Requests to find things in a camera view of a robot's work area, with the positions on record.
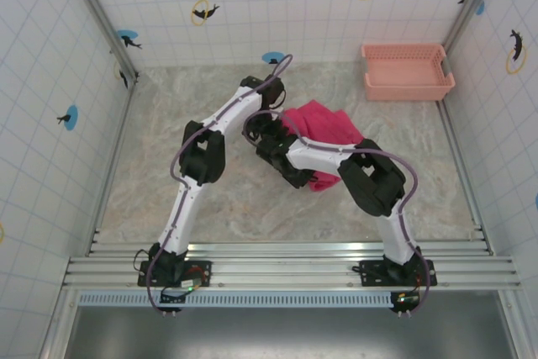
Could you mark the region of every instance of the marble floor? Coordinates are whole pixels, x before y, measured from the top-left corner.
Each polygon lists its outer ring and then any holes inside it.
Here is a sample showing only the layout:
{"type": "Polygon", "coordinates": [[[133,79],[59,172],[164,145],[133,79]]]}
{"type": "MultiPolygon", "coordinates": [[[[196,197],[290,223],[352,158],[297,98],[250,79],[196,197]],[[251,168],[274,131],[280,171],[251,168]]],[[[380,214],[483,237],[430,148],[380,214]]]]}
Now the marble floor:
{"type": "MultiPolygon", "coordinates": [[[[102,242],[152,242],[161,234],[177,183],[169,165],[185,124],[216,111],[242,78],[272,66],[190,66],[144,71],[104,215],[102,242]]],[[[469,239],[472,220],[434,103],[368,102],[354,63],[292,64],[282,75],[286,107],[316,99],[343,109],[384,150],[413,164],[419,189],[407,208],[419,240],[469,239]]],[[[380,240],[342,183],[313,193],[295,189],[238,134],[227,138],[226,170],[208,192],[192,234],[196,242],[380,240]]],[[[406,188],[410,186],[410,176],[406,188]]]]}

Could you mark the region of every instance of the pink towel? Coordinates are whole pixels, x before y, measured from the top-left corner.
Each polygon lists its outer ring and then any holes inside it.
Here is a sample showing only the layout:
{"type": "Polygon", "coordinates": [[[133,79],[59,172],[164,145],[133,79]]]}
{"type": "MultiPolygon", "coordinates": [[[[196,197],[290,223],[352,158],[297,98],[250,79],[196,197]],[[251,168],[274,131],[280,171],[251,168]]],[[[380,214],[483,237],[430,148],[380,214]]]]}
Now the pink towel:
{"type": "MultiPolygon", "coordinates": [[[[349,145],[359,144],[364,139],[344,111],[333,113],[315,100],[299,108],[287,109],[284,114],[295,123],[302,136],[308,136],[311,140],[333,145],[349,145]]],[[[295,133],[285,119],[282,121],[291,133],[295,133]]],[[[312,191],[323,191],[340,180],[326,172],[316,172],[315,176],[317,180],[309,184],[312,191]]]]}

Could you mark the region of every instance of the vent grille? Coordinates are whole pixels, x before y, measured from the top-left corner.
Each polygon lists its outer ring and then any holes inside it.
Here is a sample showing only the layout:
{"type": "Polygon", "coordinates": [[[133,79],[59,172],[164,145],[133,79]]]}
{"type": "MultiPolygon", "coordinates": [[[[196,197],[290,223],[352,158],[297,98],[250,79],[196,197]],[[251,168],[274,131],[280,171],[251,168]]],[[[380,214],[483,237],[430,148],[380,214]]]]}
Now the vent grille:
{"type": "MultiPolygon", "coordinates": [[[[154,293],[158,302],[158,293],[154,293]]],[[[85,291],[79,306],[147,307],[145,291],[85,291]]],[[[163,304],[168,307],[392,307],[390,292],[205,292],[187,296],[184,304],[163,304]]]]}

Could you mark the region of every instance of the gray floor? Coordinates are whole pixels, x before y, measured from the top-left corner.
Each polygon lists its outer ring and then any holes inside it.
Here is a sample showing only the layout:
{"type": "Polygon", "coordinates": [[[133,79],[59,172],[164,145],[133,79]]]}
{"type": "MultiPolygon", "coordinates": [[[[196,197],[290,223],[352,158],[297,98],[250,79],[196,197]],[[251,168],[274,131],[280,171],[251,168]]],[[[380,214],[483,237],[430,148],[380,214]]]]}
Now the gray floor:
{"type": "Polygon", "coordinates": [[[76,359],[510,359],[496,293],[433,292],[412,319],[388,309],[82,308],[76,359]]]}
{"type": "MultiPolygon", "coordinates": [[[[168,167],[185,124],[216,111],[242,78],[263,78],[271,68],[194,66],[142,75],[100,241],[149,242],[161,234],[177,194],[168,167]]],[[[282,80],[285,107],[316,99],[344,109],[366,137],[413,164],[419,191],[407,214],[418,239],[469,238],[471,217],[434,103],[368,102],[353,63],[295,64],[282,80]]],[[[354,204],[342,183],[322,193],[296,190],[239,134],[227,138],[226,160],[224,175],[199,212],[193,241],[379,240],[375,219],[354,204]]]]}

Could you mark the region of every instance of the pink basket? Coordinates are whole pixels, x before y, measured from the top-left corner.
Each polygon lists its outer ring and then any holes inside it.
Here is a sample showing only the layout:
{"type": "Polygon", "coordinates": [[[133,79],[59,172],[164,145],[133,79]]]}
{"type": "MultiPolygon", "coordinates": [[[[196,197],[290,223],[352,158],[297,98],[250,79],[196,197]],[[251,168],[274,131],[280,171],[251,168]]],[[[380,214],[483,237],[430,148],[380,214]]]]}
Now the pink basket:
{"type": "Polygon", "coordinates": [[[442,45],[363,45],[368,100],[438,101],[454,87],[442,45]]]}

